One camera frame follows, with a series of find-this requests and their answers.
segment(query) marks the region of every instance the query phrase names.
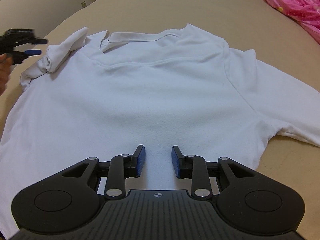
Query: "metal pin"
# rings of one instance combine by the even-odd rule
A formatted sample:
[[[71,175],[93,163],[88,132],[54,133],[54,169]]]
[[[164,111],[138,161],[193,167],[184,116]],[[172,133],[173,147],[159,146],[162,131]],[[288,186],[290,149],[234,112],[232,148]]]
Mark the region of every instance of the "metal pin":
[[[195,195],[197,195],[198,197],[207,197],[210,195],[210,191],[205,188],[199,188],[195,190]]]
[[[118,188],[111,188],[111,189],[108,189],[106,193],[110,197],[118,197],[122,194],[122,191],[119,190]]]

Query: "hand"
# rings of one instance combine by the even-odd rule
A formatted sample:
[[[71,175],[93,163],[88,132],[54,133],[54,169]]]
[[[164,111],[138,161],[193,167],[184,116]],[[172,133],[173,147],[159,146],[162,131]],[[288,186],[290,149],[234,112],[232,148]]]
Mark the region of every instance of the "hand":
[[[9,80],[10,66],[13,63],[12,57],[7,54],[0,55],[0,95],[5,90],[5,85]]]

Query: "white t-shirt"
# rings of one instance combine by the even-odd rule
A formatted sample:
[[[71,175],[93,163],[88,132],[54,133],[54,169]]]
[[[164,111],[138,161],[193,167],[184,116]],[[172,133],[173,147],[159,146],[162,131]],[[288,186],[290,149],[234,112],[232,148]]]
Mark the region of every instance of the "white t-shirt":
[[[181,189],[190,180],[175,178],[174,145],[254,169],[275,134],[320,145],[320,94],[254,50],[230,49],[192,25],[159,34],[87,30],[49,46],[21,76],[25,91],[0,144],[7,238],[18,230],[10,205],[20,190],[90,156],[109,161],[143,144],[142,176],[127,189]]]

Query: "floral pattern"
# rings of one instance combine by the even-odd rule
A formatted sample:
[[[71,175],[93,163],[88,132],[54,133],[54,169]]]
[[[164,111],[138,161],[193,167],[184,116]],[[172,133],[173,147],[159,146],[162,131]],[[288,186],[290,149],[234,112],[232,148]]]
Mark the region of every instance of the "floral pattern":
[[[265,0],[295,19],[320,44],[320,0]]]

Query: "circular pad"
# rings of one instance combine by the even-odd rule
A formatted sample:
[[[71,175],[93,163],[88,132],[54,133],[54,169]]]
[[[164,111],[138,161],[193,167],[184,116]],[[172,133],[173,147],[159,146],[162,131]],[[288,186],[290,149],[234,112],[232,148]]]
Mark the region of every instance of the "circular pad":
[[[62,190],[48,190],[40,193],[35,198],[35,205],[42,211],[54,212],[68,207],[72,202],[72,196]]]
[[[245,203],[260,212],[272,212],[282,205],[282,199],[276,193],[267,190],[256,190],[245,196]]]

